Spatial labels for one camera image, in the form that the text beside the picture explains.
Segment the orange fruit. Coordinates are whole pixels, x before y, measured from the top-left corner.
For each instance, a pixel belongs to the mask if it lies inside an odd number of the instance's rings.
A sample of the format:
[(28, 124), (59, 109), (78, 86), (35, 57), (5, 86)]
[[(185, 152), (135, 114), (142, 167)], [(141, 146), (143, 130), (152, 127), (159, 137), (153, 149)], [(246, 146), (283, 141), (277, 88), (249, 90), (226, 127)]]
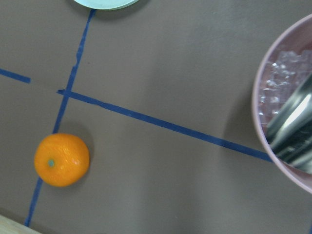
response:
[(36, 149), (34, 167), (39, 177), (55, 187), (76, 183), (88, 171), (90, 153), (84, 141), (72, 134), (45, 137)]

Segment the pale green plate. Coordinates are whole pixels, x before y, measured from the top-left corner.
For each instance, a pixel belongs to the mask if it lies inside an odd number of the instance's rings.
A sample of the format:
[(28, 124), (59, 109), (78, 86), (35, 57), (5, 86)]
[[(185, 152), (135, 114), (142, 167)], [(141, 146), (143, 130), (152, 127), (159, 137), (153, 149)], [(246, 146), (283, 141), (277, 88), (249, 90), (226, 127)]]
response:
[(97, 10), (118, 10), (135, 4), (138, 0), (74, 0), (76, 3)]

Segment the metal scoop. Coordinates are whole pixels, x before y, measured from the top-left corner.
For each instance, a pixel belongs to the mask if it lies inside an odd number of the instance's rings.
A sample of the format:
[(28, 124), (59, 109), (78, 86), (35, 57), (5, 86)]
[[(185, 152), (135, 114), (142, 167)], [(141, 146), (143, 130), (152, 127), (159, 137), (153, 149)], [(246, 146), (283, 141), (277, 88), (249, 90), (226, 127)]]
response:
[(266, 140), (274, 155), (312, 173), (312, 77), (302, 82), (267, 125)]

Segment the ice cubes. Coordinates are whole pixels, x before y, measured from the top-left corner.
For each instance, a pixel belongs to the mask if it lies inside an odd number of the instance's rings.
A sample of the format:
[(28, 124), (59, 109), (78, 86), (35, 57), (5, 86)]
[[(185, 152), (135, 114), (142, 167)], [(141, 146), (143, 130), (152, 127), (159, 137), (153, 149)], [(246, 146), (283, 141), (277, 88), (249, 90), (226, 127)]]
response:
[(312, 73), (312, 51), (281, 51), (266, 63), (260, 79), (258, 114), (263, 129), (279, 114), (295, 89)]

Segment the pink bowl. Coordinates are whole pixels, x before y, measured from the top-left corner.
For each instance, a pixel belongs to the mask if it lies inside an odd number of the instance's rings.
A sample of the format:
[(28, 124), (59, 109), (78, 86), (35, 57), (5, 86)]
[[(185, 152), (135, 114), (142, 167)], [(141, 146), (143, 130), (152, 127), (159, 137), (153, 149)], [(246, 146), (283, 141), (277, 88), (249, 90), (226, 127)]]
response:
[(263, 85), (262, 80), (269, 72), (267, 68), (268, 61), (276, 59), (279, 52), (285, 51), (286, 49), (302, 52), (304, 49), (310, 49), (311, 47), (312, 16), (309, 14), (286, 29), (269, 47), (258, 67), (252, 92), (252, 117), (254, 128), (265, 152), (268, 154), (269, 159), (286, 177), (308, 193), (312, 192), (312, 176), (287, 166), (284, 162), (279, 160), (270, 149), (260, 122), (258, 94)]

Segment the wooden cutting board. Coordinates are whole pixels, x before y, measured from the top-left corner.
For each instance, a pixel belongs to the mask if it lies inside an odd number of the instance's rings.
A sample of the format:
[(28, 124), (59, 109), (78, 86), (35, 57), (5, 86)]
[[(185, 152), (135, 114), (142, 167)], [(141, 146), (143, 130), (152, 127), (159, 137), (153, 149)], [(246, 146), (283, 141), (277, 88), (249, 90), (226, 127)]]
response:
[(40, 234), (40, 233), (1, 215), (0, 234)]

